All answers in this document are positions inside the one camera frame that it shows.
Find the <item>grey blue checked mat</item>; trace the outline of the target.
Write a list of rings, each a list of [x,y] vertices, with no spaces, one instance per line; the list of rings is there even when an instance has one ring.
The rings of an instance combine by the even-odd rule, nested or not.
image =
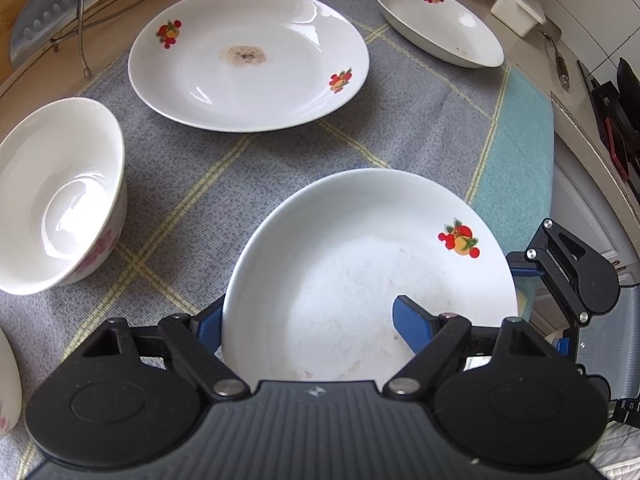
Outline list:
[[[433,58],[391,29],[374,0],[320,1],[355,25],[370,70],[358,94],[318,122],[256,136],[178,125],[134,93],[128,37],[88,84],[58,87],[58,96],[97,100],[117,117],[128,212],[114,252],[88,278],[2,296],[1,326],[25,394],[107,318],[152,325],[207,307],[262,219],[328,174],[420,174],[463,198],[505,252],[528,244],[551,209],[549,99],[513,64],[465,70]]]

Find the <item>white seasoning box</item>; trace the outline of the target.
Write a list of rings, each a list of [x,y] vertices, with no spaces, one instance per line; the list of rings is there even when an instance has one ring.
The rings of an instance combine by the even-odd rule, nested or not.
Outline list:
[[[546,14],[538,0],[495,0],[490,12],[520,38],[547,23]]]

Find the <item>stained white plate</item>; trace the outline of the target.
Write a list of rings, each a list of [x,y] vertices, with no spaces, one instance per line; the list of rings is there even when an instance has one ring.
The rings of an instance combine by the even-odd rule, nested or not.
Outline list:
[[[360,32],[318,0],[182,0],[142,29],[128,60],[149,108],[230,133],[329,115],[356,96],[369,68]]]

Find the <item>white fruit plate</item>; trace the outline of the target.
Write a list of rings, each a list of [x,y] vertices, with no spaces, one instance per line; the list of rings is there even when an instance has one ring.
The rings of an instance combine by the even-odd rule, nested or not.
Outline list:
[[[413,356],[393,324],[402,295],[480,326],[518,310],[494,234],[453,192],[399,170],[332,174],[277,206],[242,250],[224,300],[224,362],[251,386],[384,384]]]
[[[435,58],[465,68],[504,62],[492,30],[457,0],[375,0],[396,32]]]

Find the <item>white floral bowl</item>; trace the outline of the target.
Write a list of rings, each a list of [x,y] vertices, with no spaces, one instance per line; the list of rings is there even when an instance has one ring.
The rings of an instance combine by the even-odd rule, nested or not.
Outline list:
[[[22,384],[8,338],[0,330],[0,439],[6,437],[20,419]]]
[[[70,285],[113,251],[127,213],[125,145],[92,99],[38,108],[1,143],[1,289],[16,296]]]

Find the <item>black gas stove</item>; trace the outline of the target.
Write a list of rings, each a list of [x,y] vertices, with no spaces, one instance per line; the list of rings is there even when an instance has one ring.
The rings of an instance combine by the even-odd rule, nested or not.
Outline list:
[[[596,118],[600,140],[616,171],[639,199],[639,78],[621,58],[617,84],[600,84],[584,63],[576,62]]]

